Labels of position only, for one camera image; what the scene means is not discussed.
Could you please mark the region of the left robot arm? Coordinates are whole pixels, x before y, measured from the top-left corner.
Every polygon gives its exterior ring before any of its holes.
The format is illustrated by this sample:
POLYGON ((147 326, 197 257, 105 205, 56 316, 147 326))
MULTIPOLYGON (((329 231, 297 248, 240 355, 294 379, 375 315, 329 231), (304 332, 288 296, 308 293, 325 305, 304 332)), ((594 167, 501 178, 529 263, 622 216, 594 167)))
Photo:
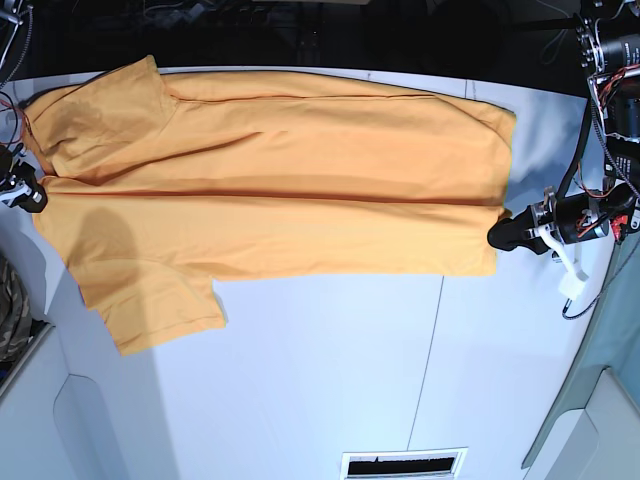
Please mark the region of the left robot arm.
POLYGON ((549 251, 549 233, 563 245, 612 235, 616 243, 639 231, 639 4, 583 1, 566 25, 574 29, 588 102, 576 150, 559 186, 514 218, 498 221, 489 244, 502 251, 549 251), (589 134, 603 149, 601 189, 588 188, 582 159, 589 134))

